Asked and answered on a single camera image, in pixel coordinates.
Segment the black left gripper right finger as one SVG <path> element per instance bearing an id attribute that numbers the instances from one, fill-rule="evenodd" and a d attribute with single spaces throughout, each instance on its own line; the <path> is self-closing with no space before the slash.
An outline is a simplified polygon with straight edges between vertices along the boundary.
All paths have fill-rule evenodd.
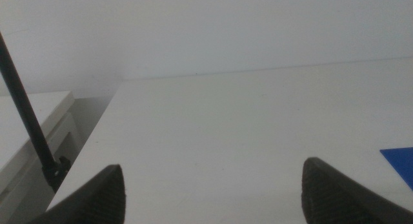
<path id="1" fill-rule="evenodd" d="M 307 223 L 412 223 L 411 211 L 315 157 L 303 164 L 301 208 Z"/>

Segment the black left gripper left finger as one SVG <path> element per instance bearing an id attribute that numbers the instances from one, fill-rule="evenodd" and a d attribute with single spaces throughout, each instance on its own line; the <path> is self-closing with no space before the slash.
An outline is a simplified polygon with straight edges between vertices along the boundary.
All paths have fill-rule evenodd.
<path id="1" fill-rule="evenodd" d="M 32 224 L 123 224 L 125 182 L 120 165 L 109 165 Z"/>

